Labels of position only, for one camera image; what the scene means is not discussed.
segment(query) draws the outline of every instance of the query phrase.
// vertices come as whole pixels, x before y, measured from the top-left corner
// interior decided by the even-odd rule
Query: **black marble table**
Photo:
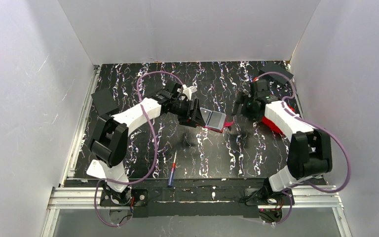
[[[102,65],[96,90],[109,88],[115,101],[124,111],[138,102],[136,81],[146,72],[166,71],[177,75],[187,86],[196,85],[195,96],[201,107],[220,111],[234,119],[231,130],[216,133],[203,128],[178,125],[173,114],[154,120],[158,138],[158,163],[151,178],[167,178],[171,170],[173,155],[177,154],[175,178],[265,178],[275,174],[286,164],[289,141],[285,136],[272,132],[261,123],[249,122],[241,115],[230,113],[238,90],[249,90],[249,82],[267,62],[191,62],[191,63],[146,63]],[[282,61],[275,62],[285,67]],[[143,80],[143,94],[162,88],[170,76],[156,75]],[[270,81],[271,91],[282,97],[291,95],[290,86],[281,86]],[[289,105],[297,110],[295,100]],[[85,136],[83,138],[74,178],[94,178],[86,170],[95,157],[85,145],[93,131],[97,118],[91,108]],[[129,137],[128,153],[125,158],[127,175],[143,177],[153,161],[154,146],[147,124]]]

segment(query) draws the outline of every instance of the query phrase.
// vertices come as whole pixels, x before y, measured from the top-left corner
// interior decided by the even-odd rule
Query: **floor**
[[[286,164],[289,141],[273,133],[261,123],[249,122],[246,118],[230,113],[237,91],[248,90],[249,82],[267,62],[191,62],[191,63],[145,63],[104,64],[101,67],[96,90],[109,88],[121,111],[137,104],[135,84],[137,78],[152,71],[167,71],[177,75],[186,85],[196,85],[196,97],[201,107],[220,111],[234,119],[231,130],[216,133],[203,128],[180,126],[175,115],[167,114],[154,120],[158,131],[159,161],[151,178],[167,178],[171,170],[173,154],[178,151],[175,178],[265,178],[275,174]],[[285,62],[275,62],[286,67]],[[145,78],[144,94],[162,88],[169,77],[158,75]],[[290,86],[281,86],[270,81],[272,93],[282,97],[291,95]],[[295,110],[295,100],[289,101]],[[74,178],[93,178],[86,170],[95,158],[87,148],[86,139],[93,131],[97,113],[94,108],[88,117]],[[143,177],[152,163],[153,143],[149,126],[141,126],[129,137],[125,158],[126,172],[130,178]]]

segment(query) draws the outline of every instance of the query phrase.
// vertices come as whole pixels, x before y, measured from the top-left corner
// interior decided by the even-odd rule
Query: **screwdriver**
[[[176,161],[176,151],[175,151],[175,158],[174,158],[174,162],[172,163],[172,170],[171,170],[171,174],[169,175],[169,179],[168,179],[168,187],[172,187],[172,183],[174,182],[174,173],[175,173],[175,161]]]

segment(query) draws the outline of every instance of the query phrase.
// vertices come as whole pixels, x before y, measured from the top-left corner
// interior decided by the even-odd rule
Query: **white wall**
[[[0,236],[41,234],[92,70],[57,0],[0,0]]]
[[[59,0],[94,64],[289,60],[320,0]]]
[[[292,59],[307,119],[333,131],[352,158],[341,192],[352,234],[379,236],[379,1],[322,0]],[[334,150],[326,178],[337,185],[345,162]]]

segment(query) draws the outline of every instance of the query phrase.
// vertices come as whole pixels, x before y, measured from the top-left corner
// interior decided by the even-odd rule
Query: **gray panel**
[[[108,210],[101,212],[108,220]],[[120,213],[119,216],[112,214],[113,221],[121,220],[122,216],[124,214]],[[331,208],[294,208],[289,219],[277,225],[275,229],[268,224],[250,222],[238,216],[136,218],[118,229],[105,226],[94,210],[63,209],[60,210],[54,236],[339,237],[340,234]]]
[[[40,235],[92,71],[57,0],[0,1],[0,237]]]
[[[289,60],[320,0],[59,0],[94,64]]]
[[[321,1],[291,69],[305,118],[333,131],[351,155],[340,195],[352,234],[379,236],[379,1]],[[339,148],[333,155],[325,178],[339,186],[345,161]]]

